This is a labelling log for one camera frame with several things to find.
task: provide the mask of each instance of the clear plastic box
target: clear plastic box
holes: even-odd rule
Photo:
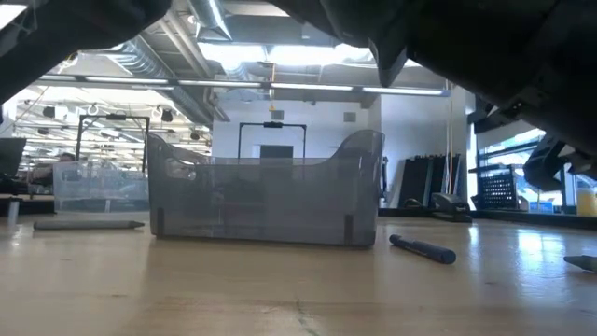
[[[147,211],[147,178],[140,172],[103,168],[93,161],[53,165],[54,207],[65,212]]]
[[[225,159],[148,140],[158,236],[368,246],[375,242],[383,134],[359,131],[331,158]]]

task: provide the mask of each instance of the table surface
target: table surface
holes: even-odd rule
[[[0,222],[0,335],[595,335],[597,234],[380,219],[371,249]],[[450,266],[390,234],[453,249]]]

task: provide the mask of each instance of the clear plastic bin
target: clear plastic bin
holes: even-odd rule
[[[139,172],[98,167],[96,162],[59,162],[53,165],[56,211],[147,211],[147,178]]]
[[[383,134],[349,136],[333,157],[224,159],[149,135],[152,233],[368,246],[375,242]]]

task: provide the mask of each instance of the ductwork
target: ductwork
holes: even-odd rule
[[[139,36],[119,45],[113,51],[121,52],[122,55],[111,56],[111,59],[134,76],[149,78],[175,77],[172,71],[162,64],[161,60],[155,56],[150,47]],[[184,89],[175,86],[172,90],[160,91],[160,93],[181,107],[181,112],[191,122],[206,125],[213,123],[213,115],[206,112],[206,110],[209,110],[209,106],[192,98]]]
[[[224,9],[219,0],[188,0],[188,4],[201,27],[210,29],[227,40],[232,40],[228,27],[224,23]]]

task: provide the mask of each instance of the ceiling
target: ceiling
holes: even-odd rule
[[[188,0],[173,0],[169,13],[172,16],[169,17],[167,14],[164,19],[139,34],[134,43],[136,46],[142,45],[145,51],[141,60],[150,58],[153,60],[152,66],[158,67],[159,72],[146,74],[137,72],[139,69],[134,66],[141,64],[146,67],[147,64],[136,63],[134,66],[129,66],[126,62],[129,51],[125,48],[81,51],[75,59],[66,60],[50,73],[184,79],[214,77],[238,80],[236,77],[238,74],[230,71],[229,60],[233,58],[234,66],[240,66],[243,76],[251,80],[270,81],[275,78],[276,82],[287,83],[379,86],[377,69],[372,55],[367,50],[341,45],[339,41],[311,26],[294,21],[283,11],[264,1],[221,0],[221,6],[224,9],[224,22],[229,28],[232,41],[225,40],[210,29],[201,28],[196,34],[197,20],[191,14]],[[221,51],[222,47],[226,46],[233,46],[238,51],[227,52],[228,49]],[[287,46],[303,46],[301,48],[307,46],[310,49],[290,49],[294,51],[289,54],[289,51],[286,52],[285,57],[288,62],[282,58],[276,59],[275,70],[270,64],[258,62],[273,60],[276,54],[283,55],[283,50]],[[248,50],[255,49],[263,56],[251,57]],[[358,54],[358,57],[346,58],[347,54],[342,54],[341,51],[347,50],[351,54]],[[325,55],[332,51],[334,55],[340,55],[340,57],[334,60],[326,58]],[[445,85],[444,78],[414,63],[408,63],[394,83],[394,86],[422,89],[444,89]],[[76,143],[78,115],[87,114],[89,111],[99,116],[119,113],[130,117],[150,117],[152,132],[160,132],[178,146],[209,154],[211,137],[208,131],[212,119],[228,119],[226,111],[218,108],[218,102],[270,99],[358,102],[363,108],[368,108],[377,97],[374,93],[341,91],[212,90],[185,87],[180,92],[180,88],[175,90],[172,88],[164,88],[167,90],[110,88],[111,86],[103,86],[103,89],[100,89],[32,85],[13,99],[18,105],[15,134],[30,138],[29,148],[37,153],[54,155],[61,151],[72,152]],[[56,108],[56,118],[44,117],[43,110],[48,106]],[[161,121],[160,111],[164,109],[172,109],[172,122]],[[202,116],[200,119],[193,114],[197,114],[198,110],[207,115],[207,118]],[[86,143],[82,147],[82,153],[105,157],[109,160],[118,159],[118,161],[127,162],[127,165],[133,168],[138,168],[143,154],[143,151],[138,149],[139,142],[143,139],[141,132],[136,131],[139,125],[134,120],[99,119],[96,122],[105,129],[120,128],[121,131],[110,135],[99,128],[89,127],[83,135]],[[45,130],[49,133],[40,134],[40,129],[42,133]],[[201,134],[199,141],[190,139],[192,130]],[[102,143],[107,141],[123,144],[104,149]]]

